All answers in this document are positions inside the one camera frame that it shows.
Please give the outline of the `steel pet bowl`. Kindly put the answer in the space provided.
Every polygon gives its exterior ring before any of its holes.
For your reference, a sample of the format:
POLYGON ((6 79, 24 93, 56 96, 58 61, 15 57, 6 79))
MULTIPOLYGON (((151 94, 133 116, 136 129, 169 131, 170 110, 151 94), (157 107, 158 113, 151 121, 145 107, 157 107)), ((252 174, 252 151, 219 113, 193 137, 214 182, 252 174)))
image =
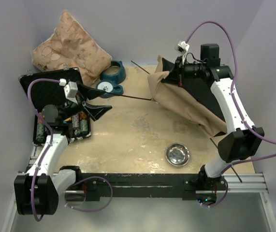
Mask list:
POLYGON ((171 165, 175 167, 182 167, 188 163, 190 159, 190 152, 185 145, 173 143, 167 147, 165 156, 171 165))

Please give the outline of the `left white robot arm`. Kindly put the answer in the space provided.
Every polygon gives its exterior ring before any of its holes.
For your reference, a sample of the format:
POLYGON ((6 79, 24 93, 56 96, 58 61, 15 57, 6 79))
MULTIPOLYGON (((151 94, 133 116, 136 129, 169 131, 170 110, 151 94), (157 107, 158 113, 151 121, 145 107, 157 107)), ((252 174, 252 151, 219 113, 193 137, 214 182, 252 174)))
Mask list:
POLYGON ((53 177, 54 168, 69 142, 65 134, 54 132, 52 126, 45 121, 43 116, 39 114, 34 107, 31 98, 31 89, 33 85, 38 82, 52 82, 59 84, 64 89, 66 99, 75 103, 77 107, 82 107, 82 109, 78 109, 77 112, 69 113, 65 118, 69 118, 83 110, 84 112, 88 112, 92 119, 96 121, 107 111, 112 109, 112 106, 94 106, 86 102, 78 103, 75 97, 79 88, 86 88, 86 92, 93 90, 99 92, 98 94, 96 93, 98 96, 104 94, 103 90, 86 87, 80 83, 69 82, 65 79, 52 80, 40 78, 30 83, 27 93, 28 100, 37 116, 37 119, 40 119, 44 123, 45 127, 50 131, 50 135, 47 136, 43 150, 32 167, 26 172, 26 174, 18 175, 15 179, 14 188, 18 213, 21 215, 33 214, 35 220, 39 222, 44 215, 53 215, 55 213, 58 206, 59 195, 61 195, 65 190, 69 187, 71 189, 79 189, 82 187, 83 182, 94 178, 105 181, 110 187, 111 197, 109 202, 98 210, 90 211, 74 208, 67 203, 66 206, 83 212, 96 212, 104 209, 112 199, 113 190, 111 184, 103 177, 91 176, 83 179, 81 176, 82 173, 77 166, 64 167, 53 177), (92 115, 89 110, 99 110, 99 115, 92 115))

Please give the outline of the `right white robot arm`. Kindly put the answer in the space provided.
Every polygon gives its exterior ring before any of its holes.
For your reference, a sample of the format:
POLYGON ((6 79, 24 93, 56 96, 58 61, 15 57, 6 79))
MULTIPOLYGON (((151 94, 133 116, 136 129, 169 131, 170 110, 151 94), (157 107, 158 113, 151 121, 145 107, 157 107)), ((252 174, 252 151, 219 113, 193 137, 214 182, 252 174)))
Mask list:
POLYGON ((231 86, 234 75, 229 66, 220 63, 218 44, 202 44, 200 59, 193 63, 187 62, 189 44, 181 41, 176 50, 181 55, 163 82, 186 90, 227 126, 227 135, 218 143, 218 156, 198 173, 197 184, 209 190, 220 182, 222 171, 228 165, 255 155, 261 139, 250 130, 260 136, 264 136, 264 130, 254 125, 242 105, 235 106, 240 99, 231 86))

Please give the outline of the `beige patterned pet cushion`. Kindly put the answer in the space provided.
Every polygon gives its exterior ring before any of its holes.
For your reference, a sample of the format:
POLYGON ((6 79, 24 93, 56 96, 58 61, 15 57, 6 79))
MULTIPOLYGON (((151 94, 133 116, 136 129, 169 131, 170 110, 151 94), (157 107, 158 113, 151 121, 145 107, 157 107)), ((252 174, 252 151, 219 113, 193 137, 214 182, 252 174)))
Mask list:
POLYGON ((86 86, 91 86, 111 61, 112 57, 66 10, 51 37, 32 51, 32 62, 40 71, 60 70, 64 65, 77 67, 86 86))

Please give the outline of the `aluminium frame rail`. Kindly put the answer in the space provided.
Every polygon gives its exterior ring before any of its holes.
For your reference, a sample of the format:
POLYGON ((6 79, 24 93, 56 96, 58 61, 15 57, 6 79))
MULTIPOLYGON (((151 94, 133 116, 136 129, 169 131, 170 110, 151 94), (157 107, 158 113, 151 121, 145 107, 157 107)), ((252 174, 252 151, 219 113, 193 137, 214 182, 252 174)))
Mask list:
MULTIPOLYGON (((76 164, 84 171, 103 174, 188 174, 215 155, 207 143, 190 146, 189 163, 170 165, 162 145, 70 145, 60 164, 76 164)), ((180 198, 114 198, 103 210, 83 213, 60 204, 52 216, 37 222, 17 213, 11 199, 3 232, 276 232, 276 219, 263 174, 252 164, 238 168, 243 183, 232 172, 224 175, 228 191, 219 191, 223 201, 212 208, 196 200, 180 198)))

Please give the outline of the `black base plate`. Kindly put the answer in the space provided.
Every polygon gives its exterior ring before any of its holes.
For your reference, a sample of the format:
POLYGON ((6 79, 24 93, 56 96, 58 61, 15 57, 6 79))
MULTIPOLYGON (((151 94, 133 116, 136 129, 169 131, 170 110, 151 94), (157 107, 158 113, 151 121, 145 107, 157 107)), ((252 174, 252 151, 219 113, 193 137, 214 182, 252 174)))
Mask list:
POLYGON ((198 174, 103 174, 82 173, 81 183, 70 186, 66 193, 84 193, 86 201, 101 197, 114 198, 181 198, 196 200, 201 193, 226 190, 224 180, 200 182, 198 174))

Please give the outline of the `black poker chip case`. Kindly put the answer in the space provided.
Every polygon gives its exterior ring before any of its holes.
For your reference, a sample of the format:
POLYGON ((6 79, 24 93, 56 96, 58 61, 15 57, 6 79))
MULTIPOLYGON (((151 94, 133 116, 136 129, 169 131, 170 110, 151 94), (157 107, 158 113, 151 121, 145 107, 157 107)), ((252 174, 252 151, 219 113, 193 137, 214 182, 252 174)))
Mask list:
MULTIPOLYGON (((32 75, 23 75, 19 77, 19 82, 23 90, 27 93, 31 82, 37 79, 44 78, 50 80, 60 80, 62 78, 66 79, 67 81, 73 82, 82 81, 79 69, 69 68, 67 70, 63 69, 49 72, 40 72, 32 75)), ((47 81, 35 83, 31 88, 30 95, 33 105, 39 113, 42 112, 43 108, 47 105, 64 106, 64 103, 67 100, 64 94, 63 87, 57 85, 56 83, 47 81)), ((91 122, 88 113, 86 114, 85 122, 83 122, 81 125, 84 129, 79 133, 73 132, 73 125, 71 121, 62 122, 60 125, 55 126, 53 130, 65 131, 69 142, 72 143, 76 140, 86 139, 91 136, 91 122)), ((35 146, 43 146, 49 134, 49 129, 45 127, 44 123, 42 123, 37 117, 35 117, 33 129, 33 144, 35 146)))

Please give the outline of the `teal pet bowl stand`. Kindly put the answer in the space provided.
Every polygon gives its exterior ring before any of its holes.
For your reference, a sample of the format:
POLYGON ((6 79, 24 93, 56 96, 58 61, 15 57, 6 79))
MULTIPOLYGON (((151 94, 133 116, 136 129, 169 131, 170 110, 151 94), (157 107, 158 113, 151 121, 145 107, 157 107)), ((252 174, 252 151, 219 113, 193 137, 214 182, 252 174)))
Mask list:
POLYGON ((101 81, 110 81, 116 84, 122 83, 126 79, 126 71, 122 61, 111 61, 111 66, 119 67, 119 70, 114 74, 106 74, 102 72, 100 75, 101 81))

